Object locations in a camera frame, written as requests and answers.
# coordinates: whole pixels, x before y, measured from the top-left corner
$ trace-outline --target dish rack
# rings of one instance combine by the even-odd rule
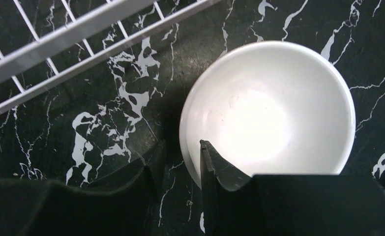
[[[34,40],[8,55],[4,55],[0,49],[0,84],[12,79],[20,91],[17,95],[0,103],[0,115],[221,0],[196,0],[168,16],[163,15],[159,3],[154,0],[105,0],[103,5],[82,15],[78,19],[75,18],[69,1],[61,0],[71,22],[43,37],[39,37],[36,33],[19,0],[12,1],[16,5]],[[152,5],[160,19],[138,32],[131,35],[127,34],[121,21]],[[124,39],[104,50],[94,53],[86,39],[112,24],[118,25]],[[51,57],[79,42],[83,42],[90,56],[65,70],[58,71]],[[16,75],[44,61],[53,71],[52,77],[31,88],[25,89],[18,81]]]

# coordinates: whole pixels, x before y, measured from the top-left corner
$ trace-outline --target marble countertop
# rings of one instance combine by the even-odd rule
[[[103,0],[71,0],[76,17]],[[60,0],[22,0],[39,36],[69,21]],[[162,0],[165,15],[188,1]],[[153,7],[122,23],[136,32],[156,19]],[[113,25],[88,39],[94,52],[122,39]],[[180,112],[199,75],[247,43],[285,40],[307,46],[345,78],[356,109],[356,138],[343,174],[385,187],[385,0],[224,0],[111,57],[0,116],[0,179],[89,182],[168,143],[163,193],[152,235],[203,235],[201,191],[183,164]],[[12,1],[0,1],[0,48],[32,41]],[[63,70],[89,56],[83,43],[54,57]],[[41,63],[17,75],[29,88],[52,75]],[[18,91],[7,81],[0,101]]]

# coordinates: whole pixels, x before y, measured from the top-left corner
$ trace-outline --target white wire rack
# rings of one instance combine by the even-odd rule
[[[196,14],[221,0],[197,0],[191,5],[167,17],[162,14],[158,2],[154,0],[106,0],[104,5],[78,19],[75,18],[66,0],[61,0],[72,22],[43,37],[39,37],[36,33],[36,30],[23,10],[19,0],[12,1],[15,3],[20,15],[34,37],[34,41],[8,55],[3,55],[0,50],[0,84],[11,78],[20,91],[19,94],[0,103],[0,114],[3,114],[15,106],[59,85],[110,56],[120,53],[122,50],[131,47],[144,38],[152,36],[170,25]],[[128,35],[121,20],[126,19],[152,4],[160,17],[160,20],[132,35]],[[89,38],[115,23],[117,23],[121,30],[124,39],[102,51],[94,53],[86,38]],[[59,72],[51,60],[51,57],[81,41],[85,45],[90,56]],[[47,62],[54,75],[29,89],[23,88],[15,75],[20,74],[43,61]]]

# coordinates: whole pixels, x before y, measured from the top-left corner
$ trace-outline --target bowl rim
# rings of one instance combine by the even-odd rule
[[[356,118],[355,118],[355,106],[353,102],[352,95],[350,93],[350,89],[347,86],[346,81],[341,76],[340,72],[325,58],[323,58],[319,53],[315,52],[314,50],[307,48],[305,46],[292,43],[292,42],[285,42],[285,41],[263,41],[263,42],[254,42],[249,43],[243,46],[240,46],[238,48],[235,48],[228,52],[227,54],[219,57],[215,62],[213,62],[196,80],[194,85],[192,86],[191,90],[188,93],[188,96],[186,98],[186,101],[184,103],[180,122],[179,122],[179,145],[182,153],[182,157],[184,160],[184,163],[186,165],[186,168],[191,175],[192,179],[196,182],[196,184],[201,188],[201,177],[198,176],[198,172],[194,167],[192,157],[189,153],[189,149],[187,146],[187,139],[186,139],[186,125],[188,123],[188,115],[191,109],[192,102],[194,101],[197,91],[199,88],[202,87],[204,81],[206,78],[208,78],[208,75],[214,72],[214,70],[223,62],[230,60],[230,58],[234,58],[238,55],[241,55],[242,53],[245,53],[246,51],[253,51],[253,50],[260,50],[264,48],[270,48],[270,47],[280,47],[285,49],[293,49],[298,51],[301,54],[305,54],[307,56],[313,57],[318,63],[321,63],[327,67],[329,72],[333,75],[333,78],[335,79],[336,83],[338,84],[339,88],[344,92],[344,98],[345,98],[345,105],[347,106],[349,110],[349,120],[350,127],[348,129],[348,136],[346,138],[346,143],[342,152],[342,155],[340,156],[340,161],[338,165],[334,168],[334,171],[330,174],[338,175],[341,173],[343,168],[345,167],[347,160],[349,159],[350,153],[352,151],[353,143],[355,140],[355,128],[356,128]]]

